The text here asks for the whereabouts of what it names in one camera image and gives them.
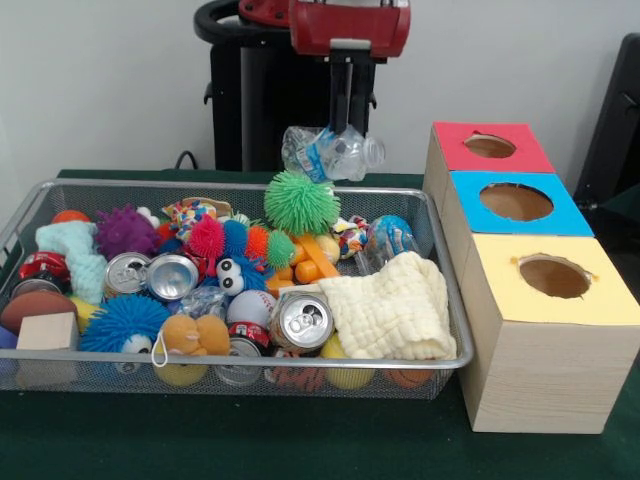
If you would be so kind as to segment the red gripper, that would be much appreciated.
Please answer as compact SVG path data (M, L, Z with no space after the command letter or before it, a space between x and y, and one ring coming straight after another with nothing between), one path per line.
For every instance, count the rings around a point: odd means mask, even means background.
M291 1L289 21L291 41L297 53L330 54L330 130L341 134L349 123L361 135L366 135L373 94L373 66L369 60L354 60L349 90L346 56L343 52L331 51L362 50L377 59L400 56L409 36L410 3Z

